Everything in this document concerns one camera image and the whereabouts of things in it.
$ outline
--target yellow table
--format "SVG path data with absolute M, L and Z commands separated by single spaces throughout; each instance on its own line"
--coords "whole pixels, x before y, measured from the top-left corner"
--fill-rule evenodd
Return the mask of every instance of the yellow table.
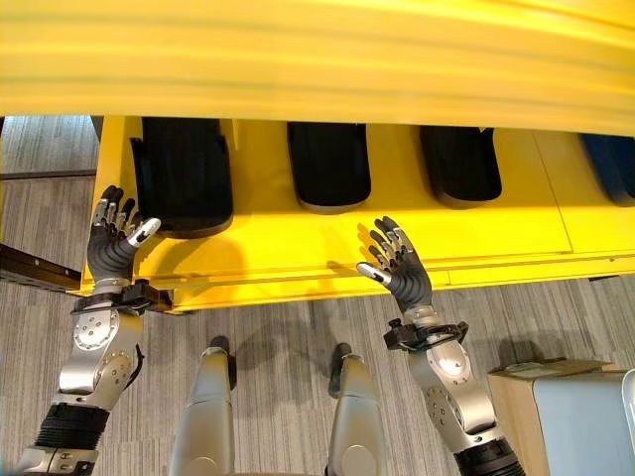
M 176 290 L 176 310 L 381 293 L 354 265 L 371 259 L 366 227 L 384 214 L 408 231 L 436 289 L 635 272 L 635 208 L 604 197 L 577 134 L 497 129 L 502 195 L 455 210 L 432 195 L 416 127 L 372 124 L 370 197 L 324 216 L 296 200 L 284 123 L 222 126 L 231 227 L 195 240 L 155 237 L 137 260 L 138 278 Z M 135 196 L 131 137 L 142 137 L 139 117 L 105 118 L 95 202 L 111 183 Z M 85 270 L 82 288 L 91 286 Z

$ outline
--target black clamp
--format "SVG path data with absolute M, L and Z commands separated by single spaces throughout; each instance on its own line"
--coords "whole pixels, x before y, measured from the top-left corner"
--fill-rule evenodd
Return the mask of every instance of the black clamp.
M 108 307 L 92 307 L 96 304 L 109 302 Z M 104 309 L 126 309 L 143 314 L 146 309 L 165 312 L 172 309 L 172 299 L 167 291 L 159 291 L 150 286 L 147 280 L 137 280 L 121 290 L 121 293 L 102 293 L 82 297 L 75 303 L 71 314 L 81 312 L 96 312 Z
M 388 325 L 391 328 L 384 334 L 388 350 L 408 351 L 429 350 L 452 340 L 457 340 L 460 344 L 469 328 L 466 322 L 417 327 L 414 324 L 404 325 L 401 319 L 393 319 L 388 322 Z M 439 339 L 431 342 L 430 338 L 433 336 L 438 336 Z

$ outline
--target blue object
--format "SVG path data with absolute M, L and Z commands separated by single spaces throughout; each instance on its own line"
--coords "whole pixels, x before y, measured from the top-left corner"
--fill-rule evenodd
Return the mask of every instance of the blue object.
M 635 206 L 635 139 L 582 134 L 602 188 L 619 206 Z

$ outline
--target black rubber insert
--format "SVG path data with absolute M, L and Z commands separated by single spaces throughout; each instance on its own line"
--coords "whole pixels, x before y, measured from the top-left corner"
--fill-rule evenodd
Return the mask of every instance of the black rubber insert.
M 364 124 L 290 122 L 287 139 L 300 201 L 337 211 L 368 197 L 370 170 Z
M 635 139 L 582 134 L 595 174 L 609 198 L 635 206 Z
M 494 151 L 493 129 L 422 126 L 421 143 L 428 176 L 437 199 L 468 207 L 493 200 L 502 192 Z
M 197 238 L 229 226 L 229 154 L 218 120 L 144 117 L 132 150 L 139 210 L 161 219 L 161 233 Z

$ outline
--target black rubber glove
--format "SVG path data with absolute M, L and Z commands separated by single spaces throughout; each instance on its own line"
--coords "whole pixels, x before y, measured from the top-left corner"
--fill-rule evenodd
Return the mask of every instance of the black rubber glove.
M 370 263 L 359 263 L 357 271 L 390 290 L 402 312 L 417 305 L 432 305 L 430 277 L 404 230 L 387 216 L 375 220 L 375 226 L 385 238 L 375 230 L 370 232 L 370 236 L 382 251 L 374 246 L 368 250 L 377 259 L 381 269 Z
M 141 223 L 135 200 L 128 198 L 119 211 L 123 190 L 109 186 L 101 195 L 90 227 L 88 269 L 96 283 L 107 279 L 132 281 L 132 266 L 139 247 L 161 226 L 158 218 Z

